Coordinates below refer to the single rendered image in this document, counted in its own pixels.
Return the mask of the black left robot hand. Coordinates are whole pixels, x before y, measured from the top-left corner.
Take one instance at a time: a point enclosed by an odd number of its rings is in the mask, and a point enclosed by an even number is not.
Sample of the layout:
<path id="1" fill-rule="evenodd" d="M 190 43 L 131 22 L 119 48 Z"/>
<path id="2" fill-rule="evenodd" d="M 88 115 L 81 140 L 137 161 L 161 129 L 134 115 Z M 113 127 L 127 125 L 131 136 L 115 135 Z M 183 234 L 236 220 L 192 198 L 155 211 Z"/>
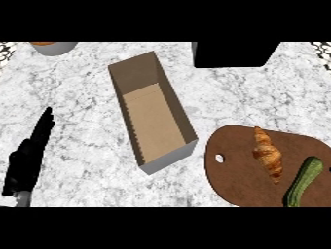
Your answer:
<path id="1" fill-rule="evenodd" d="M 47 107 L 37 120 L 29 138 L 22 141 L 17 149 L 8 155 L 3 196 L 11 196 L 22 191 L 29 192 L 34 188 L 53 125 L 51 108 Z"/>

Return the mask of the green squash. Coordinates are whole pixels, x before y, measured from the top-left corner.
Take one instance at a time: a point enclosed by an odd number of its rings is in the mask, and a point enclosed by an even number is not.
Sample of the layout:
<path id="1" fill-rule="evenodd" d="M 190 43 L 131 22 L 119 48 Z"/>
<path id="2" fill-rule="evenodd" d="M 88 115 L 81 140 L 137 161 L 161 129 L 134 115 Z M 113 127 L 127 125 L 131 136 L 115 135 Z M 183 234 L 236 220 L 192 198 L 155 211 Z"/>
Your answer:
<path id="1" fill-rule="evenodd" d="M 293 182 L 283 195 L 283 206 L 299 207 L 302 192 L 323 170 L 323 162 L 317 157 L 307 157 L 302 161 Z"/>

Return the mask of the brown wooden cutting board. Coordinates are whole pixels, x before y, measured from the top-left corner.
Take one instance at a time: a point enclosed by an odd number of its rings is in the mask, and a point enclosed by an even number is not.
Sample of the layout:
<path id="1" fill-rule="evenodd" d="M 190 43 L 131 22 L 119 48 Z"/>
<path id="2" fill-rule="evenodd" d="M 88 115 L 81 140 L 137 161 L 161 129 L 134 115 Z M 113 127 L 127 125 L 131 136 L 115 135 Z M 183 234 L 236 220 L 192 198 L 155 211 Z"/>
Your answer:
<path id="1" fill-rule="evenodd" d="M 231 204 L 242 207 L 282 207 L 302 160 L 315 156 L 323 170 L 302 191 L 301 207 L 331 207 L 331 147 L 317 139 L 273 130 L 265 131 L 282 152 L 283 174 L 273 184 L 267 170 L 252 157 L 251 127 L 225 125 L 209 136 L 203 168 L 212 190 Z"/>

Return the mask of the open cardboard box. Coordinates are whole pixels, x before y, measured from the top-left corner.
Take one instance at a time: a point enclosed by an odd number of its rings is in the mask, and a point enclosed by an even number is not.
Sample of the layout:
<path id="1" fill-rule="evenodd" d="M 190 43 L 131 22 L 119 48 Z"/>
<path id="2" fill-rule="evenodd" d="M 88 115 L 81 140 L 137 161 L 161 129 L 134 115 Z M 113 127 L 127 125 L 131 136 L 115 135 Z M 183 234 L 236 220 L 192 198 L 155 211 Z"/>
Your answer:
<path id="1" fill-rule="evenodd" d="M 107 66 L 138 169 L 153 174 L 186 158 L 197 141 L 155 52 Z"/>

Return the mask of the golden brown croissant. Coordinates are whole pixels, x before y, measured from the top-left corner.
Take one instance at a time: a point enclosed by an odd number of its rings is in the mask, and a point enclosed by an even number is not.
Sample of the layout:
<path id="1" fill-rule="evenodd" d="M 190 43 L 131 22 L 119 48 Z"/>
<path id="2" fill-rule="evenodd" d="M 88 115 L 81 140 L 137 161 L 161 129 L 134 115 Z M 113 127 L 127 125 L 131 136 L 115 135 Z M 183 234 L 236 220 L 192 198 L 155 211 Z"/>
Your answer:
<path id="1" fill-rule="evenodd" d="M 256 126 L 254 129 L 252 157 L 258 160 L 259 165 L 267 170 L 270 180 L 274 185 L 279 184 L 282 178 L 282 153 L 271 143 L 270 136 L 265 131 Z"/>

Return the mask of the grey bowl with orange contents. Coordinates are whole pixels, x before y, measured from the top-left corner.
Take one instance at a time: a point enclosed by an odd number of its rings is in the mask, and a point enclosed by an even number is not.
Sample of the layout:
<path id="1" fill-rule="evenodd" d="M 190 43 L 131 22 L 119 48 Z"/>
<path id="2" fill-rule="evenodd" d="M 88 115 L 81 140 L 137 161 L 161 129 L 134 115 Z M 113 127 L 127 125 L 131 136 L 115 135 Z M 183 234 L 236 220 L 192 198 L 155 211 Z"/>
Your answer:
<path id="1" fill-rule="evenodd" d="M 31 42 L 29 43 L 41 55 L 45 56 L 56 56 L 68 53 L 75 45 L 76 42 Z"/>

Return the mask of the black appliance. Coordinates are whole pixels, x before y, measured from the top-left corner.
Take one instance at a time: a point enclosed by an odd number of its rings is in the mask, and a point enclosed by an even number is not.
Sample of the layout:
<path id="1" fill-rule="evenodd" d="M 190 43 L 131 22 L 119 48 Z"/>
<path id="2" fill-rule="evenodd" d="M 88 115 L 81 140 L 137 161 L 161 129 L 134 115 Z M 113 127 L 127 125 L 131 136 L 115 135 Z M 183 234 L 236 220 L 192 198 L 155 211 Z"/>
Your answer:
<path id="1" fill-rule="evenodd" d="M 259 67 L 279 46 L 277 42 L 192 42 L 193 67 Z"/>

